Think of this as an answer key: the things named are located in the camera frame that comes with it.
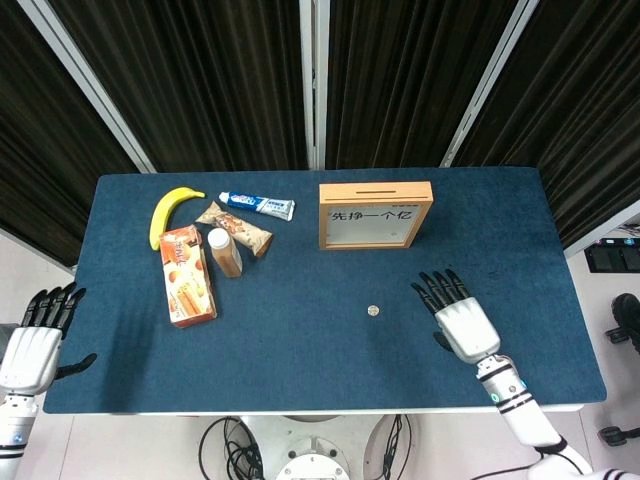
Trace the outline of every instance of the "biscuit box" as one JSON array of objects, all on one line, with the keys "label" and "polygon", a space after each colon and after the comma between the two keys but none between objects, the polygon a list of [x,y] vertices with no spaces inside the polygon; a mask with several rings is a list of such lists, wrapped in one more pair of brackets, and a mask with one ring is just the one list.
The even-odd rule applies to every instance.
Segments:
[{"label": "biscuit box", "polygon": [[160,236],[171,324],[184,328],[217,316],[202,239],[193,225]]}]

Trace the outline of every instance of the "toothpaste tube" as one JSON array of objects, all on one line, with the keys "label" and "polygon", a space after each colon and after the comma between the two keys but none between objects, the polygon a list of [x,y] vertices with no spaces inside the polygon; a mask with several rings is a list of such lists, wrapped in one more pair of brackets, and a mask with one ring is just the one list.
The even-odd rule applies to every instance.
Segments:
[{"label": "toothpaste tube", "polygon": [[264,213],[287,222],[293,218],[293,209],[296,207],[296,202],[293,200],[274,200],[245,193],[222,192],[219,198],[229,206]]}]

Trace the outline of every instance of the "black curtain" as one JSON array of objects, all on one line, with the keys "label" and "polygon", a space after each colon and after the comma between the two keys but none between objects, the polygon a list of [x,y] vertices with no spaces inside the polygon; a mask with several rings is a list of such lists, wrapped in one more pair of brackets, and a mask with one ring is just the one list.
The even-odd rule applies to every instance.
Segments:
[{"label": "black curtain", "polygon": [[454,165],[538,167],[565,245],[640,199],[640,2],[543,0]]},{"label": "black curtain", "polygon": [[438,166],[515,4],[333,0],[327,168]]},{"label": "black curtain", "polygon": [[100,175],[137,170],[18,2],[0,15],[0,227],[71,266]]},{"label": "black curtain", "polygon": [[53,0],[158,171],[307,167],[296,0]]}]

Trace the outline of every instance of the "brown bottle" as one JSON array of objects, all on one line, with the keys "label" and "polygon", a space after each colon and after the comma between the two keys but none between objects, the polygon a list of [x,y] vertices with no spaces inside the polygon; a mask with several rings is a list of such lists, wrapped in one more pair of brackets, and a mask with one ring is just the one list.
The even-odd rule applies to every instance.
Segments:
[{"label": "brown bottle", "polygon": [[214,228],[207,237],[213,258],[229,278],[242,275],[242,258],[233,238],[224,228]]}]

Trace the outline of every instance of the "yellow banana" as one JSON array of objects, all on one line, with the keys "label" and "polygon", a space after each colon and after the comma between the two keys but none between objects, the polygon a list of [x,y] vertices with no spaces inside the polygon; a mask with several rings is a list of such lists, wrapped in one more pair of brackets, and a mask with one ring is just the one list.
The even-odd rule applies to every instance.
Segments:
[{"label": "yellow banana", "polygon": [[151,228],[149,228],[149,244],[151,248],[154,250],[160,248],[160,235],[162,235],[167,228],[169,216],[176,205],[194,197],[204,198],[205,194],[196,192],[189,187],[178,187],[160,199],[156,205],[156,209],[153,211],[153,217],[151,217]]}]

